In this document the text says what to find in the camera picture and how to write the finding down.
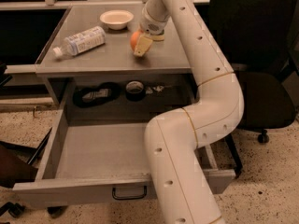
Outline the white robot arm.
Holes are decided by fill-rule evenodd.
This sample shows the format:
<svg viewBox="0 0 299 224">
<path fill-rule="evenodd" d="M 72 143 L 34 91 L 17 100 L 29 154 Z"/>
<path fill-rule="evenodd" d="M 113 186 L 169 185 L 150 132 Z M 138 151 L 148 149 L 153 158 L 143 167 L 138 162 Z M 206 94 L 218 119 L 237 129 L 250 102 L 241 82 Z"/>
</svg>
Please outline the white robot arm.
<svg viewBox="0 0 299 224">
<path fill-rule="evenodd" d="M 199 100 L 147 124 L 144 144 L 150 174 L 166 224 L 225 224 L 195 150 L 236 128 L 244 111 L 242 90 L 192 0 L 148 0 L 135 56 L 149 50 L 151 37 L 160 34 L 168 20 L 177 29 Z"/>
</svg>

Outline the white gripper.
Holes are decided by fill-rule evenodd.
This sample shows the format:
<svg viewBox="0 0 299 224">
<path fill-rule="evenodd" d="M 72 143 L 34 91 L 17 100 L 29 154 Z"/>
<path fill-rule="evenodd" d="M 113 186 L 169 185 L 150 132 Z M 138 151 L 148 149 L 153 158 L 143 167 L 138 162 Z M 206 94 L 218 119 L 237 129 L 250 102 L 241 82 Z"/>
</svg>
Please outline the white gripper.
<svg viewBox="0 0 299 224">
<path fill-rule="evenodd" d="M 142 57 L 149 51 L 153 42 L 150 35 L 162 34 L 164 32 L 164 27 L 167 25 L 169 17 L 170 15 L 167 10 L 150 12 L 147 7 L 142 9 L 139 27 L 145 33 L 143 33 L 141 36 L 141 51 L 139 53 L 134 52 L 135 56 Z"/>
</svg>

